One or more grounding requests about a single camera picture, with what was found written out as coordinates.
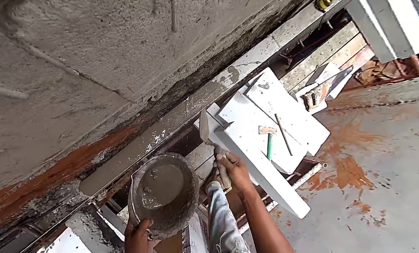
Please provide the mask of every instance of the hand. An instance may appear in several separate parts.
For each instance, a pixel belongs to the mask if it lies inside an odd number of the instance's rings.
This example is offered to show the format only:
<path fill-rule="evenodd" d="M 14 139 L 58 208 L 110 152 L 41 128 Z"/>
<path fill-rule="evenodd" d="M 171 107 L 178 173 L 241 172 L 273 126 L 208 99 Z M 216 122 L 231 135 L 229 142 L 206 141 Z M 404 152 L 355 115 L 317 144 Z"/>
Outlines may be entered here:
<path fill-rule="evenodd" d="M 152 226 L 153 220 L 143 219 L 137 228 L 128 220 L 125 228 L 125 253 L 151 253 L 160 240 L 148 240 L 147 228 Z"/>
<path fill-rule="evenodd" d="M 254 189 L 244 161 L 232 152 L 228 152 L 226 155 L 227 158 L 224 158 L 221 154 L 217 154 L 217 166 L 220 168 L 223 165 L 227 168 L 227 174 L 232 181 L 232 185 L 241 193 Z"/>

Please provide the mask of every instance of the concrete floor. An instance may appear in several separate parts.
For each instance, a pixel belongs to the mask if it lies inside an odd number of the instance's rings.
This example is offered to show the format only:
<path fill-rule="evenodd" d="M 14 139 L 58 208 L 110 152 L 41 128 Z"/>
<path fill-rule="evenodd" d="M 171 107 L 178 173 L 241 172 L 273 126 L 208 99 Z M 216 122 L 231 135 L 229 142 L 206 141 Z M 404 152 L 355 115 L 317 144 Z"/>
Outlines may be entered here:
<path fill-rule="evenodd" d="M 380 90 L 352 92 L 381 103 L 412 100 L 405 88 L 406 98 Z M 310 213 L 299 220 L 280 206 L 271 211 L 297 252 L 419 252 L 419 95 L 355 108 L 365 97 L 341 94 L 315 115 L 331 135 L 317 155 L 329 167 L 298 190 Z M 350 106 L 334 110 L 343 99 Z M 250 230 L 244 238 L 255 252 Z"/>

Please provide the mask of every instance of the hammer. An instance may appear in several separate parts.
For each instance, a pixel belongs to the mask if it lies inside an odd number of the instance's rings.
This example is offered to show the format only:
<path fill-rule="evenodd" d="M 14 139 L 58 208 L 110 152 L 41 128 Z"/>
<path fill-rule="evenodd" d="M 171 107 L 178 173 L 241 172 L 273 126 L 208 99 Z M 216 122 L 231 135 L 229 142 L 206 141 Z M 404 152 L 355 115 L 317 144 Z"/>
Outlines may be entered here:
<path fill-rule="evenodd" d="M 269 161 L 272 160 L 272 135 L 277 132 L 276 128 L 273 127 L 266 127 L 266 126 L 258 126 L 258 134 L 268 134 L 267 140 L 267 159 Z"/>

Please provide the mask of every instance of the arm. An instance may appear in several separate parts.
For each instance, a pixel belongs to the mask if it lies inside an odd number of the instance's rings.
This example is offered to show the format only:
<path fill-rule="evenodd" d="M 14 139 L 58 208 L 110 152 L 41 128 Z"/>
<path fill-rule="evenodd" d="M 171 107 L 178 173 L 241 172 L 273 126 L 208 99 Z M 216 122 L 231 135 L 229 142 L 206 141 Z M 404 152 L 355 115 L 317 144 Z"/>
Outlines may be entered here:
<path fill-rule="evenodd" d="M 233 186 L 239 191 L 257 252 L 294 253 L 288 240 L 270 217 L 258 192 L 250 182 L 247 167 L 242 159 L 233 153 L 229 153 L 227 158 L 218 154 L 217 164 L 227 168 Z"/>

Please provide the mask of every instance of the wet cement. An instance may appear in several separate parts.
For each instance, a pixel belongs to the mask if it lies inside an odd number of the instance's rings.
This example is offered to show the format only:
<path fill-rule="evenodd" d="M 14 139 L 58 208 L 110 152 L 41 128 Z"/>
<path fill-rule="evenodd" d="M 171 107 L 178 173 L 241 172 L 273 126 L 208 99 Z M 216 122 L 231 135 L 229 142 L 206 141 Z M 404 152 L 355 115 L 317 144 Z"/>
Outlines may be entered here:
<path fill-rule="evenodd" d="M 141 179 L 142 204 L 147 209 L 157 209 L 172 202 L 183 188 L 181 169 L 172 164 L 151 168 Z"/>

